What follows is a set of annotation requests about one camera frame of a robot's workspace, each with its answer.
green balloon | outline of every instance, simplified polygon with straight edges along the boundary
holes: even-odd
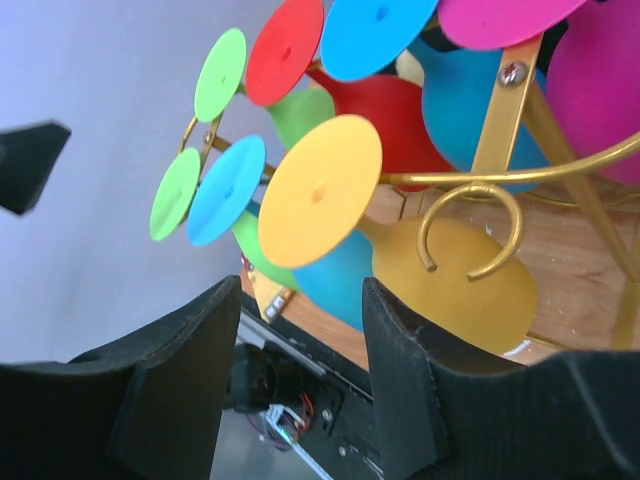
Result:
[[[244,256],[267,278],[295,291],[300,286],[293,278],[291,270],[276,267],[264,256],[258,240],[258,217],[245,211],[231,227]]]
[[[315,127],[336,115],[333,99],[323,88],[290,93],[275,105],[267,107],[267,110],[287,150]]]

blue balloon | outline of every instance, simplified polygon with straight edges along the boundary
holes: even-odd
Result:
[[[431,141],[451,165],[459,171],[468,172],[480,141],[502,51],[461,49],[442,53],[420,39],[411,44],[409,51],[425,71],[422,115]],[[536,78],[544,88],[544,75],[536,71]],[[522,125],[509,169],[547,165],[542,151]],[[506,185],[505,188],[512,193],[520,193],[535,186]]]
[[[362,282],[373,277],[373,248],[355,230],[320,260],[293,270],[302,291],[325,312],[362,331]]]

wooden table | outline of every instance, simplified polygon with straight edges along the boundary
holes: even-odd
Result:
[[[594,178],[604,200],[628,193],[628,187]],[[559,184],[535,190],[548,198],[570,200]],[[401,195],[388,186],[378,187],[367,214],[381,223],[423,213],[441,192]],[[604,245],[576,208],[545,204],[533,197],[519,197],[526,219],[525,240],[518,257],[531,269],[539,290],[538,314],[531,332],[574,349],[607,348],[624,284],[623,274]],[[618,230],[630,246],[635,238],[640,206],[638,201],[609,208]],[[509,233],[508,214],[491,202],[460,201],[443,214],[482,228],[503,242]],[[243,288],[251,285],[243,278]],[[317,308],[307,297],[296,294],[283,312],[290,322],[313,335],[344,357],[367,369],[362,333]],[[635,335],[634,348],[640,347]],[[538,361],[556,349],[538,343],[523,345],[509,358],[521,363]]]

metal hook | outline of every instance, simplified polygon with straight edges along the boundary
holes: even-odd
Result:
[[[495,198],[505,206],[509,212],[509,216],[511,217],[511,233],[502,251],[484,267],[467,273],[467,278],[469,281],[473,282],[496,272],[516,253],[520,243],[522,242],[524,217],[516,199],[509,192],[496,185],[490,185],[487,183],[471,183],[450,190],[431,205],[427,213],[425,213],[424,220],[420,224],[420,228],[418,230],[418,255],[420,256],[422,263],[424,263],[427,271],[434,272],[438,268],[438,265],[429,253],[429,247],[427,245],[429,229],[431,228],[437,213],[449,203],[453,202],[456,198],[467,194],[481,194]]]

yellow balloon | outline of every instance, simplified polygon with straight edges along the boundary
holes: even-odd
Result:
[[[527,267],[511,258],[494,274],[469,281],[467,272],[488,263],[502,247],[467,223],[439,217],[428,236],[438,268],[427,272],[416,247],[421,222],[416,217],[391,227],[365,224],[375,276],[411,309],[468,343],[495,354],[522,343],[538,304]]]

